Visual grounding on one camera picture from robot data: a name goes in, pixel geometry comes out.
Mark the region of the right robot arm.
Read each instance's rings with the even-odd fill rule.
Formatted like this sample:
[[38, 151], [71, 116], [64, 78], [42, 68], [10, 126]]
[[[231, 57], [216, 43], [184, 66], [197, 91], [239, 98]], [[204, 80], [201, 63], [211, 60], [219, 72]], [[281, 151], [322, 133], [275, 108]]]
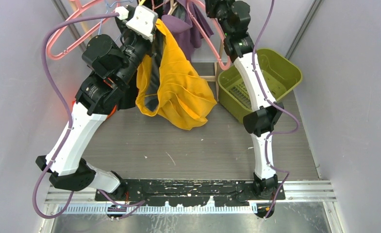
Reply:
[[270, 93], [259, 69], [254, 43], [248, 33], [250, 6], [241, 0], [207, 0], [206, 15], [214, 19], [224, 33], [224, 49], [238, 70], [251, 104], [251, 113], [243, 117], [255, 154], [253, 190], [259, 199], [278, 192], [279, 183], [273, 169], [271, 133], [283, 109]]

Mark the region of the pink empty hanger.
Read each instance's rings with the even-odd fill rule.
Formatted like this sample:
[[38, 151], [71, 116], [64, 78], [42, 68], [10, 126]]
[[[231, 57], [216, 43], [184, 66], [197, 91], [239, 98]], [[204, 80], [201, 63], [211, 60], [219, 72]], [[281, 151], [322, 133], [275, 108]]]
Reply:
[[[80, 19], [81, 17], [86, 16], [87, 13], [92, 11], [92, 9], [98, 5], [105, 6], [103, 0], [53, 0], [52, 3], [64, 22]], [[97, 35], [99, 20], [92, 26], [86, 22], [80, 22], [81, 26], [79, 27], [71, 24], [55, 30], [47, 42], [46, 56], [52, 60], [60, 60], [78, 47], [85, 50], [86, 40]], [[60, 40], [60, 37], [66, 31], [69, 31], [74, 41], [71, 43], [69, 42], [68, 46], [61, 50], [55, 50], [54, 47], [56, 42]]]

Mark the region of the pink plastic hanger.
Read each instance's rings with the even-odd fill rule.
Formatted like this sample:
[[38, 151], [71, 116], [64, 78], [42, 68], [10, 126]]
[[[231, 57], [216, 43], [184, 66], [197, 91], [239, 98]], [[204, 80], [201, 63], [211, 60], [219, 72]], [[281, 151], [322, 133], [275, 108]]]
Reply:
[[[196, 6], [202, 8], [203, 10], [207, 9], [206, 8], [206, 4], [203, 3], [200, 0], [187, 0], [186, 3], [185, 3], [185, 6], [186, 6], [186, 10], [187, 10], [187, 12], [188, 12], [192, 22], [196, 25], [198, 31], [201, 33], [202, 37], [205, 39], [205, 41], [207, 42], [208, 46], [210, 47], [210, 50], [212, 51], [212, 54], [216, 58], [217, 64], [219, 65], [219, 67], [222, 70], [229, 69], [231, 67], [231, 65], [232, 65], [230, 57], [227, 55], [227, 62], [223, 63], [222, 55], [217, 51], [217, 49], [215, 48], [215, 46], [211, 42], [209, 36], [207, 35], [206, 31], [203, 29], [203, 27], [196, 20], [195, 16], [192, 14], [192, 12], [190, 10], [190, 3], [194, 3]], [[218, 21], [215, 18], [211, 18], [211, 21], [213, 22], [213, 25], [215, 26], [216, 31], [217, 31], [220, 39], [221, 39], [221, 45], [224, 45], [225, 34], [224, 34], [223, 30], [221, 29]]]

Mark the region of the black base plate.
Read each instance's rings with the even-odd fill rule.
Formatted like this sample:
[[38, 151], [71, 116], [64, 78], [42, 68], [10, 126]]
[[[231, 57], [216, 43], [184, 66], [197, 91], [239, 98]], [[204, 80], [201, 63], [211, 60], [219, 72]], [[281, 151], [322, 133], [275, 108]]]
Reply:
[[124, 179], [121, 187], [108, 197], [121, 203], [145, 201], [147, 206], [194, 207], [206, 206], [209, 200], [215, 207], [247, 206], [250, 201], [284, 200], [284, 189], [257, 192], [249, 180], [172, 180]]

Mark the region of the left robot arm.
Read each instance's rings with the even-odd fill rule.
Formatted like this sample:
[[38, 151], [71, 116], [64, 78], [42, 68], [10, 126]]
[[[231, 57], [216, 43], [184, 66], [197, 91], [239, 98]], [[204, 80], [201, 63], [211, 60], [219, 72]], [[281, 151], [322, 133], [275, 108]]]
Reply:
[[99, 126], [133, 91], [136, 71], [151, 52], [158, 14], [143, 5], [128, 5], [117, 7], [107, 17], [115, 19], [126, 42], [118, 46], [106, 34], [88, 42], [82, 59], [92, 71], [82, 82], [73, 106], [66, 108], [69, 121], [57, 143], [50, 153], [38, 156], [36, 164], [50, 173], [50, 183], [57, 189], [91, 187], [121, 200], [126, 194], [122, 178], [94, 167], [82, 155]]

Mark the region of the purple skirt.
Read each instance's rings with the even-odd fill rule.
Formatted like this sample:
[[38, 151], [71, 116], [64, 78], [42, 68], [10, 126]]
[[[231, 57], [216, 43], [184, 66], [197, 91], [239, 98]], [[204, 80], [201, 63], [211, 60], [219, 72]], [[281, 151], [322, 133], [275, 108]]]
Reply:
[[[188, 61], [191, 61], [192, 55], [195, 50], [200, 48], [202, 45], [202, 35], [198, 31], [196, 25], [192, 22], [187, 10], [185, 0], [177, 0], [178, 7], [172, 15], [168, 15], [169, 1], [164, 6], [164, 14], [162, 15], [162, 22], [169, 29], [173, 37], [175, 38], [178, 46], [185, 54]], [[195, 16], [196, 20], [206, 31], [207, 35], [211, 37], [214, 32], [212, 28], [206, 21], [204, 14], [200, 9], [194, 4], [190, 3], [190, 10]]]

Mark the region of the yellow skirt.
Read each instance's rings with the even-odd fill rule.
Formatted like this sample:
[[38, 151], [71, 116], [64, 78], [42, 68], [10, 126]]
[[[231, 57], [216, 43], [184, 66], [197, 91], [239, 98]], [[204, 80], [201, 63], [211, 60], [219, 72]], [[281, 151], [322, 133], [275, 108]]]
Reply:
[[213, 92], [160, 19], [152, 51], [156, 54], [145, 55], [137, 68], [139, 111], [150, 117], [160, 115], [182, 130], [205, 125], [216, 105]]

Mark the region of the black skirt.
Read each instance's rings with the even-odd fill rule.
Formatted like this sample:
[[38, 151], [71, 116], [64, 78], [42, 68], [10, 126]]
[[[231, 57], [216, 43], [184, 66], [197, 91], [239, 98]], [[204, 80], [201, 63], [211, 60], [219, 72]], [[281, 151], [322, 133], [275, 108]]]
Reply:
[[164, 6], [167, 3], [166, 0], [137, 0], [138, 5], [143, 5], [152, 11], [154, 11], [158, 18], [161, 19], [164, 14]]

